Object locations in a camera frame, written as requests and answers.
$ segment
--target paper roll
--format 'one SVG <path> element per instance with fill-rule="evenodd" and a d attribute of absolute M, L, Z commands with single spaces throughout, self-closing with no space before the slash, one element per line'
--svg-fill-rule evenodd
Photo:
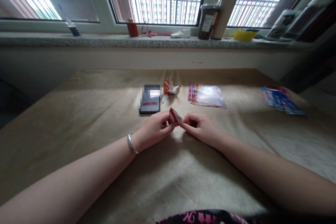
<path fill-rule="evenodd" d="M 237 0 L 222 0 L 221 6 L 223 9 L 217 17 L 216 25 L 211 34 L 211 38 L 222 39 L 236 1 Z"/>

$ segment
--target yellow container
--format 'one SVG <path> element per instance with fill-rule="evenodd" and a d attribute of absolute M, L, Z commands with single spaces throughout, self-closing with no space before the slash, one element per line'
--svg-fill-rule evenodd
<path fill-rule="evenodd" d="M 259 30 L 238 30 L 236 34 L 234 35 L 234 39 L 240 40 L 240 41 L 247 41 L 250 42 L 252 39 L 256 36 Z"/>

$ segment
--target bracelet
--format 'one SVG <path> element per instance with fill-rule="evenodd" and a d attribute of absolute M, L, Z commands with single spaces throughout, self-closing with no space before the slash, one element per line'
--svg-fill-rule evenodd
<path fill-rule="evenodd" d="M 138 152 L 138 151 L 133 147 L 133 144 L 132 144 L 132 141 L 131 141 L 131 134 L 133 134 L 133 132 L 128 133 L 128 136 L 127 136 L 128 145 L 129 145 L 129 147 L 132 149 L 132 151 L 133 151 L 135 154 L 139 155 L 140 152 Z"/>

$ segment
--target stack of paper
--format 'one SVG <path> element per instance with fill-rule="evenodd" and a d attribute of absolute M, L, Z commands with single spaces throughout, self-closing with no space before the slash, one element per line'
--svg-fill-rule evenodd
<path fill-rule="evenodd" d="M 266 85 L 261 90 L 264 97 L 264 103 L 266 105 L 272 106 L 277 110 L 284 111 L 286 114 L 298 116 L 307 115 L 298 106 L 296 106 L 287 89 Z"/>
<path fill-rule="evenodd" d="M 222 91 L 217 86 L 190 82 L 188 101 L 194 105 L 226 109 Z"/>

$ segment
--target beige tablecloth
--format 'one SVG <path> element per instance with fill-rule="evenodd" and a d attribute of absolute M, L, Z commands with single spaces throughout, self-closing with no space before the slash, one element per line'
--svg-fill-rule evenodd
<path fill-rule="evenodd" d="M 0 204 L 56 169 L 136 131 L 139 88 L 171 77 L 182 88 L 161 110 L 209 115 L 224 132 L 336 182 L 336 122 L 292 93 L 308 117 L 263 103 L 261 87 L 278 85 L 254 69 L 79 71 L 0 130 Z M 192 105 L 189 82 L 218 85 L 227 109 Z M 277 206 L 222 154 L 177 127 L 144 151 L 80 223 L 148 223 L 194 209 L 243 216 Z"/>

